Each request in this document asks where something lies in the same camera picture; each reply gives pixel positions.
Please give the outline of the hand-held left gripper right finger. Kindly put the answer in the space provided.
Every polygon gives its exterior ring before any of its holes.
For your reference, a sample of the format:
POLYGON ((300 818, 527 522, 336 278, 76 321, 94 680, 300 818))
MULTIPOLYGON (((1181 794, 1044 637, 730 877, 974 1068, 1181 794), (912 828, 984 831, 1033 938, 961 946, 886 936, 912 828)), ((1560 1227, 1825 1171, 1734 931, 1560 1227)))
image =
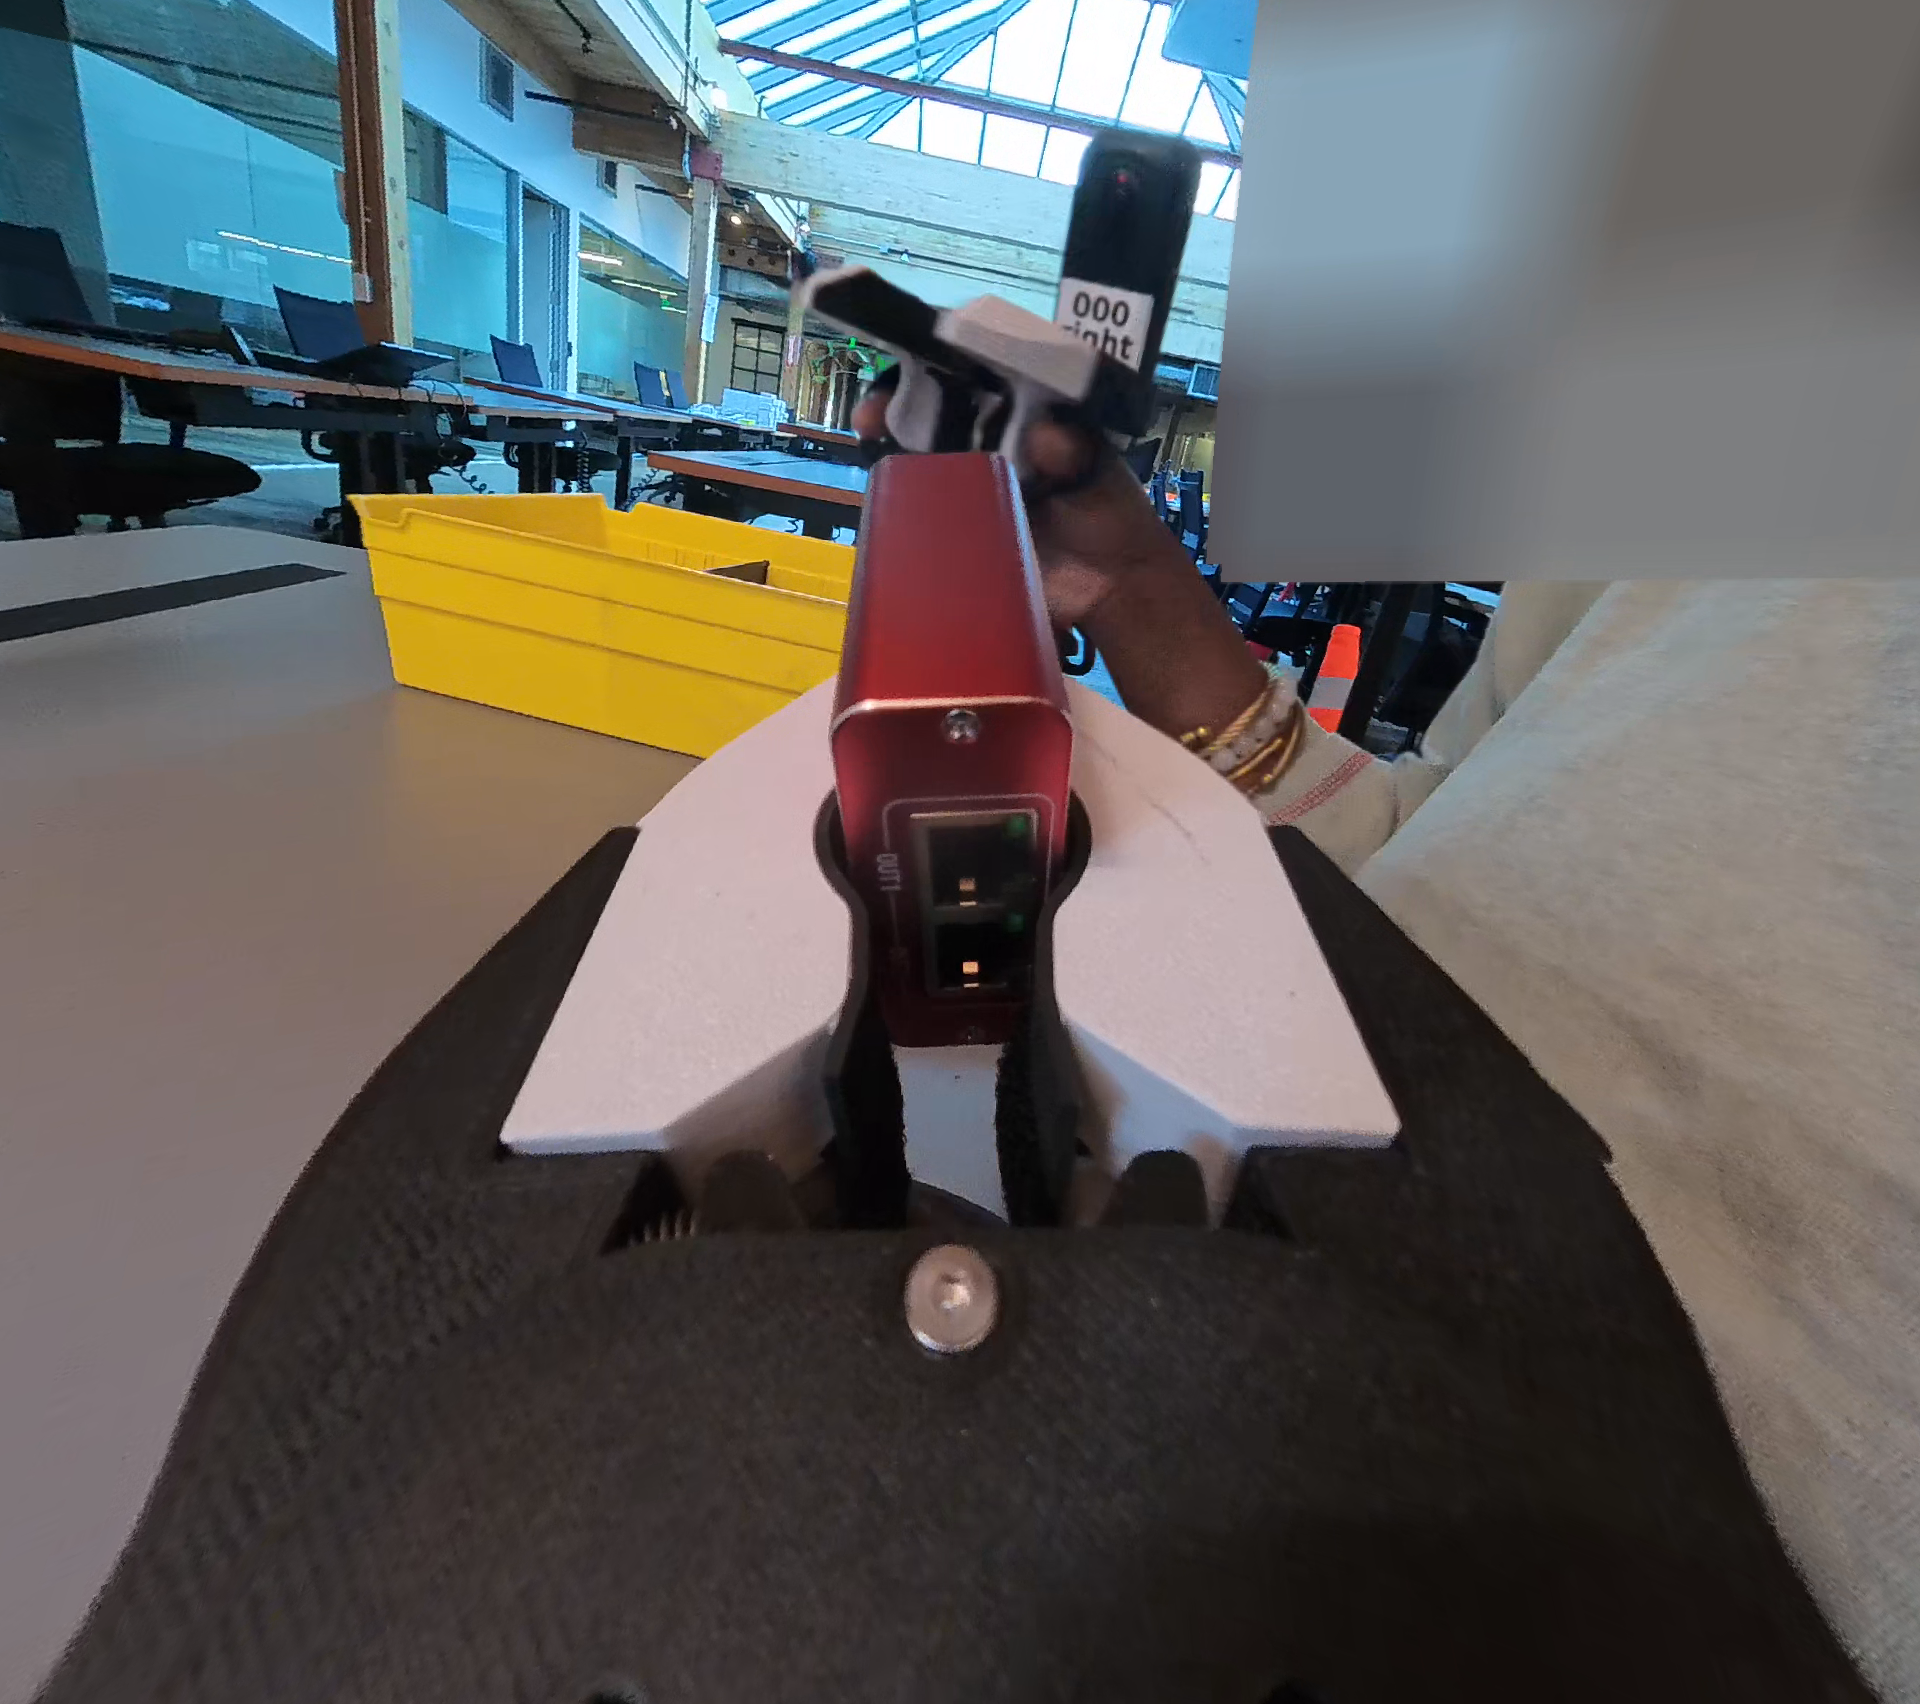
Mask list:
POLYGON ((1258 1147, 1383 1149, 1400 1114, 1260 813, 1200 757, 1069 686, 1091 851, 1052 930, 1077 1065, 1069 1220, 1184 1152, 1221 1220, 1258 1147))

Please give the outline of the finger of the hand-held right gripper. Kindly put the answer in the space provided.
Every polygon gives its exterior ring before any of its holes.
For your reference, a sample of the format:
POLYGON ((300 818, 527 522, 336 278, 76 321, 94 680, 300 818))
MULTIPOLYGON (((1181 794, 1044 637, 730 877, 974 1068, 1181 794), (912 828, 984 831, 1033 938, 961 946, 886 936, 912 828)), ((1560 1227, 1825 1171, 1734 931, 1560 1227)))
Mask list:
POLYGON ((868 268, 814 270, 799 285, 802 308, 830 327, 874 347, 906 384, 908 369, 974 385, 976 361, 943 331, 950 309, 936 306, 868 268))
POLYGON ((936 341, 965 390, 965 421, 941 428, 945 447, 1013 452, 1033 421, 1071 416, 1098 379, 1092 343, 999 296, 941 311, 936 341))

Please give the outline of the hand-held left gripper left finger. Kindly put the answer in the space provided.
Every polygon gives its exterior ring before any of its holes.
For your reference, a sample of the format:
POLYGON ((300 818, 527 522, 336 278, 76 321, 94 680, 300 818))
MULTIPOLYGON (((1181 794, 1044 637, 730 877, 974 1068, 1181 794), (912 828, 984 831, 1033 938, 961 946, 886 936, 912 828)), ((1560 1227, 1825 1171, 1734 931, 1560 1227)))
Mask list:
POLYGON ((695 1195, 735 1152, 800 1182, 833 1139, 825 1049, 852 914, 814 828, 835 684, 700 759, 629 857, 500 1126, 518 1158, 660 1154, 695 1195))

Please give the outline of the red network switch box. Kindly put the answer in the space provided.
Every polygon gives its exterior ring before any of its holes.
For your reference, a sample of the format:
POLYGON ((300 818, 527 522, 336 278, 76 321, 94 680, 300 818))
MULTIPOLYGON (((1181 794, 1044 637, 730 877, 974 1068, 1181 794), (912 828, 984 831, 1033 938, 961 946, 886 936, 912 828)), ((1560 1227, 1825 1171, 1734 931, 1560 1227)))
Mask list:
POLYGON ((828 756, 889 1036, 1007 1040, 1069 856, 1075 725, 1008 459, 868 476, 828 756))

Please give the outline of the yellow plastic bin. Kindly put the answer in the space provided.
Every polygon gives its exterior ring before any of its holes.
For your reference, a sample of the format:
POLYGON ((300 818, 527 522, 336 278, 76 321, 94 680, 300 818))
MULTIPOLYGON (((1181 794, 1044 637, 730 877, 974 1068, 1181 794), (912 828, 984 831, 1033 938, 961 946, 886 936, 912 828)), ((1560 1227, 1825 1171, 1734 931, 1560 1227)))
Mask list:
POLYGON ((399 686, 711 757, 828 684, 851 544, 596 494, 354 494, 399 686))

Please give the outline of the person's right hand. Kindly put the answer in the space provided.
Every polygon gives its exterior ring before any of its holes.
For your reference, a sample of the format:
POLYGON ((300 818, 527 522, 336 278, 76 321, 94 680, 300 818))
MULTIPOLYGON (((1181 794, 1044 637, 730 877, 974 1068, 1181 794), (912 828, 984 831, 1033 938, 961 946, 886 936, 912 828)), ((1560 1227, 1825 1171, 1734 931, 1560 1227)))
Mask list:
POLYGON ((1129 712, 1254 801, 1300 744, 1296 691, 1249 648, 1111 444, 1049 416, 1014 464, 1052 624, 1092 639, 1129 712))

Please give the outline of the white ceiling projector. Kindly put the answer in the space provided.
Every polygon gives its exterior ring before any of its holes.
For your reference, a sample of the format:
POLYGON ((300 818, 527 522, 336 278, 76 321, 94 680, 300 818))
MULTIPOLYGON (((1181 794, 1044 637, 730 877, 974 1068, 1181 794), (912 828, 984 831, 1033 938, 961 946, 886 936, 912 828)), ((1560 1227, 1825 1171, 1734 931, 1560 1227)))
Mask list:
POLYGON ((1162 58, 1244 81, 1253 69, 1260 0, 1175 0, 1162 58))

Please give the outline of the wooden office desk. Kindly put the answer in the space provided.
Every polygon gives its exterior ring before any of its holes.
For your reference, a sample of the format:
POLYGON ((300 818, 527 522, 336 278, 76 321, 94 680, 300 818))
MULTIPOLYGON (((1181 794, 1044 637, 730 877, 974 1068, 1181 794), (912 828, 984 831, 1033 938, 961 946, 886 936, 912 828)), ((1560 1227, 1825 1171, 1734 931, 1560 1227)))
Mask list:
POLYGON ((186 387, 197 418, 185 429, 146 413, 128 395, 124 438, 132 444, 166 444, 171 438, 186 444, 185 435, 200 426, 324 438, 335 445, 344 497, 402 491, 412 477, 430 476, 455 459, 455 404, 447 395, 409 395, 310 372, 240 366, 208 351, 30 325, 4 323, 3 355, 6 346, 47 355, 102 355, 132 379, 186 387))
POLYGON ((816 540, 856 533, 868 490, 864 468, 762 447, 653 447, 646 465, 671 481, 685 512, 743 523, 792 520, 816 540))
POLYGON ((460 433, 499 447, 521 494, 587 491, 598 470, 610 470, 612 508, 622 512, 635 499, 643 454, 681 444, 699 421, 673 406, 491 379, 460 379, 453 395, 467 418, 460 433))

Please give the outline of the black laptop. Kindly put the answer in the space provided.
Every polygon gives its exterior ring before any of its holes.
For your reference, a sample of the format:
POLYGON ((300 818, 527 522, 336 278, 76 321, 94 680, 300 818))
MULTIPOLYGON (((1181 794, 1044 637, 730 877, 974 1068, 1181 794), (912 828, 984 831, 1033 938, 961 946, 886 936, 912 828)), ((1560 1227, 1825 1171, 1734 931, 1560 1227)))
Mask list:
POLYGON ((243 325, 224 321, 220 338, 238 363, 380 390, 405 390, 422 375, 459 372, 457 349, 370 339, 353 301, 280 283, 275 288, 275 301, 293 351, 269 351, 255 343, 243 325))

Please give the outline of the black tape strip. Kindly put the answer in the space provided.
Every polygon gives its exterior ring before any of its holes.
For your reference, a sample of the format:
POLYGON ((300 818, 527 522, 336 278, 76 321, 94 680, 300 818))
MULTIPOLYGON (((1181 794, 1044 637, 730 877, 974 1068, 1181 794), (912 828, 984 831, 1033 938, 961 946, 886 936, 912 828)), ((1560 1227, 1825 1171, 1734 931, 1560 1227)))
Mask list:
POLYGON ((319 563, 259 563, 181 580, 53 598, 3 612, 3 643, 63 636, 118 621, 191 610, 283 588, 349 582, 344 570, 319 563))

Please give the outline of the black office chair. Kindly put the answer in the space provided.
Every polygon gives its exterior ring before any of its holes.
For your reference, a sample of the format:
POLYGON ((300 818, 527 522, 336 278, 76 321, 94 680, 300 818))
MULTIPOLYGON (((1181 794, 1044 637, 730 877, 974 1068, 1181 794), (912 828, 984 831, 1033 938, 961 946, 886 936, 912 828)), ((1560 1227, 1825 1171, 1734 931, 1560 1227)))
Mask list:
MULTIPOLYGON (((94 311, 58 227, 3 226, 4 323, 82 338, 94 311)), ((113 531, 159 529, 174 514, 248 496, 259 472, 243 459, 168 442, 126 439, 130 395, 185 431, 197 418, 186 385, 130 378, 92 355, 4 346, 3 490, 27 540, 76 536, 85 520, 113 531)))

